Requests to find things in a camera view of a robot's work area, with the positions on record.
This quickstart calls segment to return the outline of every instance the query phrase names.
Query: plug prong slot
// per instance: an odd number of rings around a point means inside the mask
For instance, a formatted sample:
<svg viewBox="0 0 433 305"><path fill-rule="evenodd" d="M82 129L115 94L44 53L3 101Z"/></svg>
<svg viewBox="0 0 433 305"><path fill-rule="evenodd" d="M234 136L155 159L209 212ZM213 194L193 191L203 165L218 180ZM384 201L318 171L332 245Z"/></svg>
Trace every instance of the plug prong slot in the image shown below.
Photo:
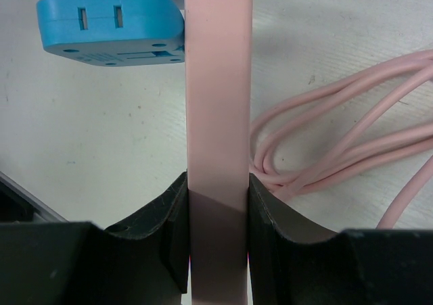
<svg viewBox="0 0 433 305"><path fill-rule="evenodd" d="M116 21L116 28L123 28L123 13L122 6L114 6L114 19Z"/></svg>
<svg viewBox="0 0 433 305"><path fill-rule="evenodd" d="M87 30L87 12L84 7L78 8L78 19L80 20L80 29Z"/></svg>

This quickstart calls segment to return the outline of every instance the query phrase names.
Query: blue plug adapter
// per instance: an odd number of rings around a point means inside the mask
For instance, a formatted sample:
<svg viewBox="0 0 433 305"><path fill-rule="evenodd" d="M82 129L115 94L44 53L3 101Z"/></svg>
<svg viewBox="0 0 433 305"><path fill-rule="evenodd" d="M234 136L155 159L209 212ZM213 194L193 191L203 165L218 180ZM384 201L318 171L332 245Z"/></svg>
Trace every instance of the blue plug adapter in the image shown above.
<svg viewBox="0 0 433 305"><path fill-rule="evenodd" d="M44 50L96 66L185 61L184 20L171 0L40 0Z"/></svg>

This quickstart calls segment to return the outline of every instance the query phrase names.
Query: screw hole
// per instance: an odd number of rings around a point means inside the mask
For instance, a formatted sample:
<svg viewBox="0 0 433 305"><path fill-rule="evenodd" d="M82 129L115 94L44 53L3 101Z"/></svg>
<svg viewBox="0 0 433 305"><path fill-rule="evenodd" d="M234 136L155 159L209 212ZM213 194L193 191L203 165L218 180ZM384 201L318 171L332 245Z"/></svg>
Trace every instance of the screw hole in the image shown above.
<svg viewBox="0 0 433 305"><path fill-rule="evenodd" d="M120 233L128 230L129 230L129 226L122 225L122 224L114 224L107 228L107 231L111 233Z"/></svg>

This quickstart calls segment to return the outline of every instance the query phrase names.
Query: white desk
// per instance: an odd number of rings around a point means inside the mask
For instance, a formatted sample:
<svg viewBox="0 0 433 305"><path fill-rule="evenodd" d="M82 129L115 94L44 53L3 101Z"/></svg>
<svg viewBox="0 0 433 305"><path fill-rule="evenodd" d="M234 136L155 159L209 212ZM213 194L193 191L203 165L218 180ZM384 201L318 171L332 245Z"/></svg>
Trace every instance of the white desk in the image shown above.
<svg viewBox="0 0 433 305"><path fill-rule="evenodd" d="M185 170L184 66L98 68L49 55L41 47L37 1L0 0L0 170L68 220L106 227ZM432 0L255 0L252 116L378 61L431 47L432 10ZM279 149L277 165L317 159L389 87L299 131ZM432 108L432 85L425 85L368 136L430 120ZM429 155L292 205L331 229L374 227ZM433 181L397 227L433 227L432 192Z"/></svg>

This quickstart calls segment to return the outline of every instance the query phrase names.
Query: rectangular slot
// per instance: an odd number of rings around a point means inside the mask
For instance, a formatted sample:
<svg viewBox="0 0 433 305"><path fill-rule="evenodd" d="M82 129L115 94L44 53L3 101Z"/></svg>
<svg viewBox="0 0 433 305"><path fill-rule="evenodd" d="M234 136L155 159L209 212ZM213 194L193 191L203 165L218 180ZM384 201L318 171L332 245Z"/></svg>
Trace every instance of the rectangular slot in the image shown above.
<svg viewBox="0 0 433 305"><path fill-rule="evenodd" d="M114 6L114 19L116 28L123 28L123 14L121 5Z"/></svg>
<svg viewBox="0 0 433 305"><path fill-rule="evenodd" d="M141 60L143 58L153 58L154 56L128 57L127 60Z"/></svg>
<svg viewBox="0 0 433 305"><path fill-rule="evenodd" d="M149 53L149 51L138 51L136 53L117 53L118 55L137 55L139 53Z"/></svg>
<svg viewBox="0 0 433 305"><path fill-rule="evenodd" d="M168 56L173 56L171 53L169 53L168 51L153 51L152 52L156 57L168 57Z"/></svg>
<svg viewBox="0 0 433 305"><path fill-rule="evenodd" d="M80 22L80 29L87 30L87 13L84 7L78 8L78 20Z"/></svg>

